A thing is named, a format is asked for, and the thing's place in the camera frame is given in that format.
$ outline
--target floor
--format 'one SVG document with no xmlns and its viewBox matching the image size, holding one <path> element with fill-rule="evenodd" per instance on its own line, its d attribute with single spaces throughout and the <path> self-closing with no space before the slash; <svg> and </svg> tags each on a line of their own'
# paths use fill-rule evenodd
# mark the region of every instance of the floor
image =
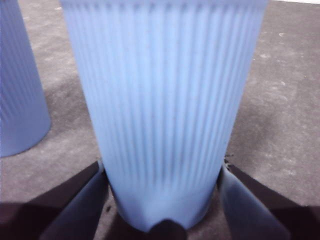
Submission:
<svg viewBox="0 0 320 240">
<path fill-rule="evenodd" d="M 51 115 L 36 146 L 1 159 L 1 201 L 27 202 L 100 154 L 58 0 L 19 0 Z M 320 5 L 271 1 L 228 146 L 230 162 L 300 205 L 320 205 Z M 109 198 L 95 240 L 116 218 Z M 218 195 L 190 240 L 228 240 Z"/>
</svg>

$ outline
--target cup base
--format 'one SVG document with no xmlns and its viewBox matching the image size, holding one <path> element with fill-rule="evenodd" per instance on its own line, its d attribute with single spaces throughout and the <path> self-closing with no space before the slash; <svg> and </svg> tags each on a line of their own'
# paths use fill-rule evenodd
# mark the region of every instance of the cup base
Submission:
<svg viewBox="0 0 320 240">
<path fill-rule="evenodd" d="M 143 232 L 150 231 L 163 220 L 172 220 L 185 229 L 193 227 L 206 215 L 213 191 L 213 184 L 183 195 L 174 192 L 143 193 L 137 197 L 129 192 L 112 190 L 119 215 L 129 225 Z"/>
</svg>

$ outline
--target light blue cup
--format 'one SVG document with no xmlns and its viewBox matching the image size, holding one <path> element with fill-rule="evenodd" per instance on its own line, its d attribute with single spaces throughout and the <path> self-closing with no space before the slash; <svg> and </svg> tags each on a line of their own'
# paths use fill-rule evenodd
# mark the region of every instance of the light blue cup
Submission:
<svg viewBox="0 0 320 240">
<path fill-rule="evenodd" d="M 0 0 L 0 157 L 38 143 L 50 128 L 34 55 L 16 0 Z"/>
<path fill-rule="evenodd" d="M 214 190 L 267 0 L 61 0 L 118 212 L 186 229 Z"/>
</svg>

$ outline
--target blue plastic cup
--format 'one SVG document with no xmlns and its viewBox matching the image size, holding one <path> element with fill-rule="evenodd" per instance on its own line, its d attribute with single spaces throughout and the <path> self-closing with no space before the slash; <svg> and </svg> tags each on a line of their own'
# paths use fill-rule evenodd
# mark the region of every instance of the blue plastic cup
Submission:
<svg viewBox="0 0 320 240">
<path fill-rule="evenodd" d="M 0 157 L 6 157 L 38 143 L 51 122 L 16 0 L 0 1 L 0 27 Z"/>
<path fill-rule="evenodd" d="M 205 215 L 267 0 L 61 0 L 118 212 Z"/>
</svg>

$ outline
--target ribbed cup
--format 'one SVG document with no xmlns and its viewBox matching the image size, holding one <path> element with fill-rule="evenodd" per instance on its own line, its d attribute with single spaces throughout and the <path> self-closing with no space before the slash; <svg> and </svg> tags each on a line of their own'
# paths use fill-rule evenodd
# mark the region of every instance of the ribbed cup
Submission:
<svg viewBox="0 0 320 240">
<path fill-rule="evenodd" d="M 0 1 L 0 157 L 39 142 L 50 118 L 16 0 Z"/>
<path fill-rule="evenodd" d="M 266 0 L 61 0 L 121 216 L 204 216 Z"/>
</svg>

